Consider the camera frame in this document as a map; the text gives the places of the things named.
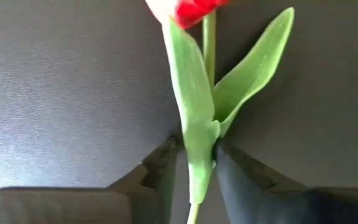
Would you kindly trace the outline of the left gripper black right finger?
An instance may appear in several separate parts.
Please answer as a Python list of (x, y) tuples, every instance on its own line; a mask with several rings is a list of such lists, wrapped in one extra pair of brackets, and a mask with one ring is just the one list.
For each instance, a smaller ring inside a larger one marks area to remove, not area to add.
[(358, 188), (307, 187), (226, 143), (216, 162), (231, 223), (358, 224)]

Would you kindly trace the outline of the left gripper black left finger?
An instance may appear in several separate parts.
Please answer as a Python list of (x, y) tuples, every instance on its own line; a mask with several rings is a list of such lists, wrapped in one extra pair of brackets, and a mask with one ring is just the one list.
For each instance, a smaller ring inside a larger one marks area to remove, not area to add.
[(169, 223), (181, 150), (169, 138), (105, 188), (0, 188), (0, 223)]

